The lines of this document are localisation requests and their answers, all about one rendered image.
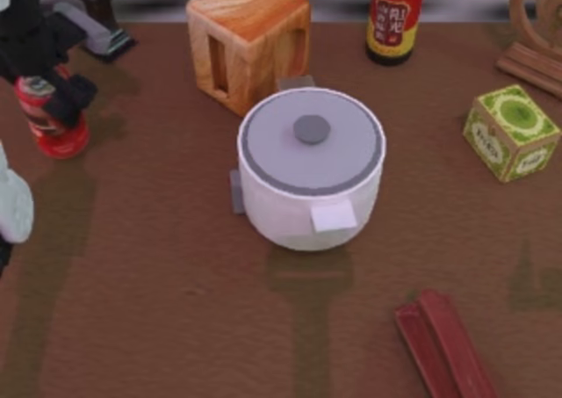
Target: hole in wooden block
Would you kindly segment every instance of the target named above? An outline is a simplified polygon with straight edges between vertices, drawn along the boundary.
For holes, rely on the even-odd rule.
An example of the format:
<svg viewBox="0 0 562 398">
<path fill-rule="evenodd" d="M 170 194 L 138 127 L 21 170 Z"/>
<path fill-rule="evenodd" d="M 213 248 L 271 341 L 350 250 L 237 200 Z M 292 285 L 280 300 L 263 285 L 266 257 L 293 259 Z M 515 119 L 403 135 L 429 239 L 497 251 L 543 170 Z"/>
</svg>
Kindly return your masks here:
<svg viewBox="0 0 562 398">
<path fill-rule="evenodd" d="M 275 73 L 277 76 L 301 76 L 305 71 L 306 31 L 295 29 L 277 39 Z"/>
<path fill-rule="evenodd" d="M 211 56 L 211 71 L 215 90 L 228 94 L 227 55 L 225 45 L 209 36 L 209 54 Z"/>
</svg>

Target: red wooden strip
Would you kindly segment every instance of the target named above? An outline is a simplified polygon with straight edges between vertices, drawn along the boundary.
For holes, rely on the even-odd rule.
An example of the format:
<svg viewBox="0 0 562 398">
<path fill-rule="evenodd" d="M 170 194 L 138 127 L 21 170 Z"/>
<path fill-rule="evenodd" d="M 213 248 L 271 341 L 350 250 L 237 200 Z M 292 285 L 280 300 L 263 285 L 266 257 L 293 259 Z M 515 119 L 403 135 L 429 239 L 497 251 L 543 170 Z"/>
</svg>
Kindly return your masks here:
<svg viewBox="0 0 562 398">
<path fill-rule="evenodd" d="M 432 290 L 417 299 L 463 398 L 497 398 L 472 341 L 449 299 Z"/>
<path fill-rule="evenodd" d="M 394 318 L 433 398 L 461 398 L 443 355 L 417 304 L 395 310 Z"/>
</svg>

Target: soy sauce bottle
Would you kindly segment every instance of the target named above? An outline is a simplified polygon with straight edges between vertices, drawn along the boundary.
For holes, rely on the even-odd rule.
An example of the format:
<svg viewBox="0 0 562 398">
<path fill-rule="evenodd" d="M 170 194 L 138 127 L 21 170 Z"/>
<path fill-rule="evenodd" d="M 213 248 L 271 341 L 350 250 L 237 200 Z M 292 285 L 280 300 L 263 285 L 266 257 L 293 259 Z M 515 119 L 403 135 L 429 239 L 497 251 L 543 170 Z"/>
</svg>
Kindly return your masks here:
<svg viewBox="0 0 562 398">
<path fill-rule="evenodd" d="M 367 56 L 383 66 L 406 62 L 414 51 L 423 0 L 372 0 Z"/>
</svg>

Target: lid knob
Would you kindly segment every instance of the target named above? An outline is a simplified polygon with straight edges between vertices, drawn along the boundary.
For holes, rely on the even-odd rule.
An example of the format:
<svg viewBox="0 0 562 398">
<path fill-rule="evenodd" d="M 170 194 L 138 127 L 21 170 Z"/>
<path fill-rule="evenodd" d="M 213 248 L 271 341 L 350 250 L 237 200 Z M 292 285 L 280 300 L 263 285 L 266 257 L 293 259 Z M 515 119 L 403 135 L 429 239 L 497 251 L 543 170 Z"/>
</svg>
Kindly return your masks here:
<svg viewBox="0 0 562 398">
<path fill-rule="evenodd" d="M 322 143 L 330 134 L 330 124 L 320 115 L 303 115 L 292 126 L 295 137 L 307 145 Z"/>
</svg>

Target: bottle label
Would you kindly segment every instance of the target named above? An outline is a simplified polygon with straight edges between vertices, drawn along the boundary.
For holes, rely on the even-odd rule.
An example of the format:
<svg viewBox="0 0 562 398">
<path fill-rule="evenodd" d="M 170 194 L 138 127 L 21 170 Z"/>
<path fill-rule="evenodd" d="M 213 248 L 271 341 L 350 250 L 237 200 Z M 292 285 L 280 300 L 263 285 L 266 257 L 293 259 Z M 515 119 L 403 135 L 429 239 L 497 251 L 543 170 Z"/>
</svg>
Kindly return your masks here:
<svg viewBox="0 0 562 398">
<path fill-rule="evenodd" d="M 372 0 L 367 45 L 380 55 L 399 57 L 414 48 L 423 0 Z"/>
</svg>

